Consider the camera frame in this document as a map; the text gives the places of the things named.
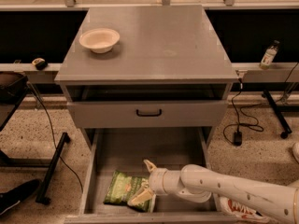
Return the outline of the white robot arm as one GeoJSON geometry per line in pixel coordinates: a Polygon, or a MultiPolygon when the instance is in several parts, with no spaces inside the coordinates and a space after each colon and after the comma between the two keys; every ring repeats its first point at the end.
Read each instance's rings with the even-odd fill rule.
{"type": "Polygon", "coordinates": [[[202,203],[211,193],[244,204],[284,224],[298,224],[299,190],[231,175],[222,175],[195,164],[181,170],[158,168],[144,160],[149,182],[129,199],[131,206],[152,199],[155,195],[175,195],[194,203],[202,203]]]}

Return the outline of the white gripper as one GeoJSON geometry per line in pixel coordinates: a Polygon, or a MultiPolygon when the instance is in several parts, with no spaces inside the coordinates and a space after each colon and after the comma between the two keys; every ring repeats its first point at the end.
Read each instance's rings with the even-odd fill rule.
{"type": "Polygon", "coordinates": [[[177,194],[181,190],[180,171],[157,168],[149,161],[143,160],[149,175],[149,188],[141,187],[127,202],[130,206],[139,205],[157,195],[177,194]]]}

